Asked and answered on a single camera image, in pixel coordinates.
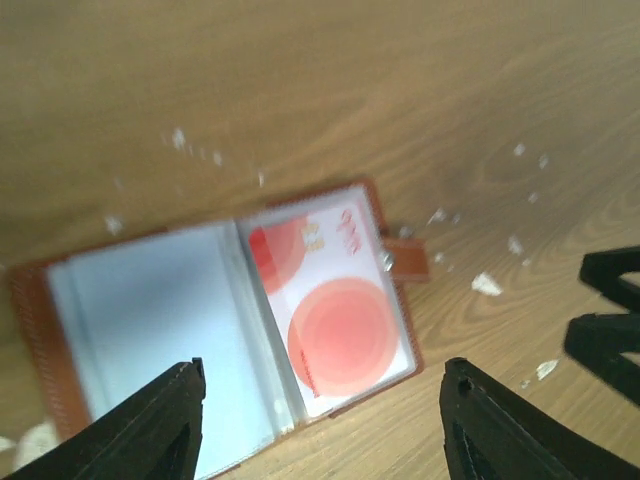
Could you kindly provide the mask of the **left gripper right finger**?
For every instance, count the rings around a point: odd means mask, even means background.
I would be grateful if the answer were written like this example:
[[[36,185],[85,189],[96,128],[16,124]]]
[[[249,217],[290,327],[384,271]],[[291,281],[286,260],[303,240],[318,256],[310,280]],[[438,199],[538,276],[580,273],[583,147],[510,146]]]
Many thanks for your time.
[[[598,449],[469,361],[445,363],[440,391],[452,479],[595,479]]]

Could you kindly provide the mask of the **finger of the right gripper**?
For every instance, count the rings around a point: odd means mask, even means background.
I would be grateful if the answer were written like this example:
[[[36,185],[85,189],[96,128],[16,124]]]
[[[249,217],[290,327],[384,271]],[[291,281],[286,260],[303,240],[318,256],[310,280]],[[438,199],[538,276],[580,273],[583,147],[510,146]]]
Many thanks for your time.
[[[564,351],[613,390],[639,406],[639,314],[586,314],[572,319]]]
[[[623,279],[639,272],[639,246],[597,251],[583,257],[579,280],[629,312],[639,312],[639,286]]]

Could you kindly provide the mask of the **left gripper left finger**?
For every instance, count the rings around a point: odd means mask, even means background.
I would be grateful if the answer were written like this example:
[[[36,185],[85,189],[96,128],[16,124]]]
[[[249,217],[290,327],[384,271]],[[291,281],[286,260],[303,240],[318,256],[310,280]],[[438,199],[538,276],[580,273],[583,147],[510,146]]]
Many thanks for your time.
[[[180,362],[10,479],[193,479],[202,442],[203,361]]]

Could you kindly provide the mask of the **red circles card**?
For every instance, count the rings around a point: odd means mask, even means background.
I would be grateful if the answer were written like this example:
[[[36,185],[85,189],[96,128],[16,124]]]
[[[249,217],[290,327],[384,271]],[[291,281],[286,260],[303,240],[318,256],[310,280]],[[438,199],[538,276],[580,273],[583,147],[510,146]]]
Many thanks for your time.
[[[307,417],[415,372],[363,187],[277,207],[243,233]]]

